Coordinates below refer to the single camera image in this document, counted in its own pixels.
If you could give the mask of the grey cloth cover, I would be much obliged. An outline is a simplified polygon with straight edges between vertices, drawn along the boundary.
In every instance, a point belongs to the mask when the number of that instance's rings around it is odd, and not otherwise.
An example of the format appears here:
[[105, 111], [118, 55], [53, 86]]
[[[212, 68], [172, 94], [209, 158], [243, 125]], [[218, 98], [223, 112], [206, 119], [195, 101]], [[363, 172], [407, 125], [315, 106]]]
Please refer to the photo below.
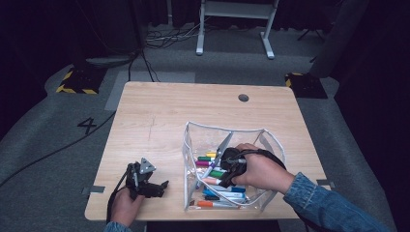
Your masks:
[[307, 72], [315, 78], [326, 78], [336, 66], [344, 48], [359, 25], [369, 0], [344, 0], [335, 24], [321, 51]]

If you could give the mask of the yellow black striped base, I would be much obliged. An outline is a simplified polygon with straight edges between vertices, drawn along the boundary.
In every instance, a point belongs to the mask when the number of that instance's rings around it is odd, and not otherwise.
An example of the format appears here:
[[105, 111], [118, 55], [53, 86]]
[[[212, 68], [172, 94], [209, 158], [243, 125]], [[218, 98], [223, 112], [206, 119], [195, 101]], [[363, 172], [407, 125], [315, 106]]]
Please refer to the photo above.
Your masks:
[[56, 92], [97, 95], [106, 72], [107, 69], [80, 70], [72, 67], [63, 77]]
[[284, 80], [285, 85], [293, 91], [296, 98], [328, 98], [320, 79], [309, 73], [290, 72], [285, 75]]

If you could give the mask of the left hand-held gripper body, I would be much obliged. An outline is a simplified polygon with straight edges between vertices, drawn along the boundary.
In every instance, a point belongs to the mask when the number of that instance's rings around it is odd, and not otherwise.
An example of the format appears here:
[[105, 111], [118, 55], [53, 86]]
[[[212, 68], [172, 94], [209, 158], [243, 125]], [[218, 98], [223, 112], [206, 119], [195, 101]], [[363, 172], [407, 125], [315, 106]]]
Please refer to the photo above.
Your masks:
[[130, 190], [132, 198], [136, 198], [137, 195], [156, 195], [157, 187], [149, 182], [155, 170], [156, 167], [145, 158], [128, 165], [126, 187]]

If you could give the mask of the grey tape strip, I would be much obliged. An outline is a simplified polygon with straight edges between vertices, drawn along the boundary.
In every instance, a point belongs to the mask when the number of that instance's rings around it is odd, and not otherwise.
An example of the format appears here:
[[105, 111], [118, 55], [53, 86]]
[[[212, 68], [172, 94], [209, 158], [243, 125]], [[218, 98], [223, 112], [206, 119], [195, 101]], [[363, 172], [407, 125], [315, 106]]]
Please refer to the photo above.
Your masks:
[[81, 191], [83, 195], [89, 195], [90, 193], [103, 193], [103, 192], [104, 192], [104, 187], [102, 186], [85, 187]]
[[316, 180], [316, 182], [317, 182], [317, 185], [319, 186], [327, 186], [331, 189], [334, 189], [336, 187], [334, 182], [329, 181], [327, 179]]

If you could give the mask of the black tripod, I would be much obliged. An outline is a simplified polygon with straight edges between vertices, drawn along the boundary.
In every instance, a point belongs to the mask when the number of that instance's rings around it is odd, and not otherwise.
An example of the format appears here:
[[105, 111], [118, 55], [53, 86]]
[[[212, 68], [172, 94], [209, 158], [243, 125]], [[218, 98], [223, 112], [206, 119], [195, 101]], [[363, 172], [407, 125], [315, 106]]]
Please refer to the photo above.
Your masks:
[[301, 41], [309, 33], [313, 33], [319, 38], [321, 42], [323, 43], [325, 42], [325, 39], [322, 36], [322, 34], [318, 30], [315, 30], [315, 29], [307, 29], [301, 36], [298, 37], [297, 41]]

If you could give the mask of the person's right hand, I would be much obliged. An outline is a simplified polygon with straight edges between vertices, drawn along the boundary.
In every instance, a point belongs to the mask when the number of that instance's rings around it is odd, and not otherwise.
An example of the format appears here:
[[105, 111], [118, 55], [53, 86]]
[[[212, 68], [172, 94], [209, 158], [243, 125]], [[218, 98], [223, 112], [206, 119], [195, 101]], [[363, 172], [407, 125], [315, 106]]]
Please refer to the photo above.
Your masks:
[[253, 186], [286, 194], [295, 176], [279, 164], [258, 154], [245, 155], [247, 170], [244, 174], [232, 179], [232, 183], [242, 186]]

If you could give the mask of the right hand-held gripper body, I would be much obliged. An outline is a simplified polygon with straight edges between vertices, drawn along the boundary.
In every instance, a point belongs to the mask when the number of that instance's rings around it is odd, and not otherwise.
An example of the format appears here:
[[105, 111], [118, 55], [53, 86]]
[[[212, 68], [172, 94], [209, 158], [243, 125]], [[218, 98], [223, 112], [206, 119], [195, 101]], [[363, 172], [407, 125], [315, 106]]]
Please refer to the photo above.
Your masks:
[[245, 156], [237, 148], [229, 147], [232, 136], [230, 132], [217, 148], [215, 164], [223, 171], [222, 178], [242, 175], [247, 169]]

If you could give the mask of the light blue marker pen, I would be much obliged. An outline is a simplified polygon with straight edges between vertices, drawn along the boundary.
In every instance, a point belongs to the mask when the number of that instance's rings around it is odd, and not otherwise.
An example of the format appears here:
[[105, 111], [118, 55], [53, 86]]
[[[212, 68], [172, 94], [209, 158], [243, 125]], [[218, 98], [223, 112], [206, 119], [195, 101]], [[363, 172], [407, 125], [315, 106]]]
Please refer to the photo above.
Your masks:
[[203, 194], [213, 195], [213, 196], [224, 196], [231, 198], [246, 198], [246, 195], [242, 192], [230, 192], [230, 191], [212, 191], [210, 189], [204, 189]]

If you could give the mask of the white desk frame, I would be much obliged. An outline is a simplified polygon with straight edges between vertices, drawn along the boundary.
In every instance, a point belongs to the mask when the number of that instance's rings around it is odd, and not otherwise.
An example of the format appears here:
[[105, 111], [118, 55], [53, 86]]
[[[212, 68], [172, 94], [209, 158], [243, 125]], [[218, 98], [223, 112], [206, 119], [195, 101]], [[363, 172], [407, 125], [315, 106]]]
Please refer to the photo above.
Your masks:
[[199, 32], [195, 53], [201, 56], [204, 53], [205, 17], [239, 17], [250, 19], [264, 19], [267, 21], [265, 30], [260, 33], [261, 42], [269, 59], [275, 58], [269, 36], [278, 9], [279, 0], [273, 0], [270, 4], [251, 4], [237, 2], [218, 2], [215, 0], [201, 0], [199, 10]]

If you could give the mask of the person's left hand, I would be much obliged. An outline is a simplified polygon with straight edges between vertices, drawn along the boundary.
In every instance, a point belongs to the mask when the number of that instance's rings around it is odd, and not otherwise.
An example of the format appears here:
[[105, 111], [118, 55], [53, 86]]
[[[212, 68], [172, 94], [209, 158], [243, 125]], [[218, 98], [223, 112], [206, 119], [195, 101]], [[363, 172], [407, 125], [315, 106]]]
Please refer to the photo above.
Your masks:
[[119, 190], [112, 204], [110, 220], [130, 227], [135, 221], [144, 199], [143, 195], [137, 195], [135, 199], [132, 199], [128, 188]]

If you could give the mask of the clear plastic bag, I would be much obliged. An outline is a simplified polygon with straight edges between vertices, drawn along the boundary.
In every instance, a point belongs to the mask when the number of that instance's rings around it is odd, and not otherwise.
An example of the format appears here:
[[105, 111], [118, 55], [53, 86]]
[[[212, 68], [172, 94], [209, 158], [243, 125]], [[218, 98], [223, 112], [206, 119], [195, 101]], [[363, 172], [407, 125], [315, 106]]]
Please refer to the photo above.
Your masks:
[[[223, 139], [230, 133], [233, 136], [229, 147], [237, 148], [244, 156], [247, 154], [262, 155], [273, 160], [281, 167], [285, 166], [285, 152], [276, 137], [265, 129], [232, 130], [205, 126], [195, 122], [188, 122], [184, 131], [182, 154], [185, 160], [185, 193], [184, 205], [187, 210], [258, 210], [264, 211], [274, 199], [276, 193], [272, 190], [255, 188], [252, 186], [231, 186], [246, 188], [243, 192], [246, 198], [231, 198], [219, 196], [219, 202], [236, 204], [239, 208], [208, 208], [198, 207], [199, 200], [205, 200], [204, 189], [223, 191], [220, 185], [208, 185], [201, 180], [201, 187], [196, 189], [199, 176], [207, 169], [206, 166], [196, 166], [198, 157], [206, 157], [206, 153], [217, 153], [217, 148]], [[217, 165], [213, 170], [223, 172]]]

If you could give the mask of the orange marker pen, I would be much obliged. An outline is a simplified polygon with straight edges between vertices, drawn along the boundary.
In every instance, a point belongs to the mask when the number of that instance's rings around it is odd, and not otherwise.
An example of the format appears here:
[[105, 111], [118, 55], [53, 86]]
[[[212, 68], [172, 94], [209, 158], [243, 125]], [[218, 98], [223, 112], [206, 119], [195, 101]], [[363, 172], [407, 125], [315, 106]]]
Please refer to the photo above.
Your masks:
[[198, 207], [208, 207], [208, 208], [239, 208], [238, 205], [229, 202], [219, 202], [219, 201], [207, 201], [199, 200], [196, 204]]

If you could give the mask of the purple marker pen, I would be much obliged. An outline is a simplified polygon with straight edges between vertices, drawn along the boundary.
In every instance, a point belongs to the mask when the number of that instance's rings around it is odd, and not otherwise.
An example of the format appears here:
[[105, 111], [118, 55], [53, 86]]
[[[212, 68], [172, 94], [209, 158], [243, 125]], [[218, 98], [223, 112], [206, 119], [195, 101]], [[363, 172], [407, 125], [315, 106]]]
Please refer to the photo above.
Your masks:
[[206, 169], [206, 170], [199, 176], [199, 178], [198, 178], [198, 182], [197, 182], [197, 184], [196, 184], [196, 186], [195, 186], [196, 189], [199, 189], [199, 188], [201, 187], [201, 179], [208, 177], [208, 175], [210, 174], [210, 172], [213, 171], [213, 169], [214, 169], [214, 167], [215, 167], [215, 164], [213, 163], [212, 165], [206, 166], [206, 167], [207, 167], [207, 169]]

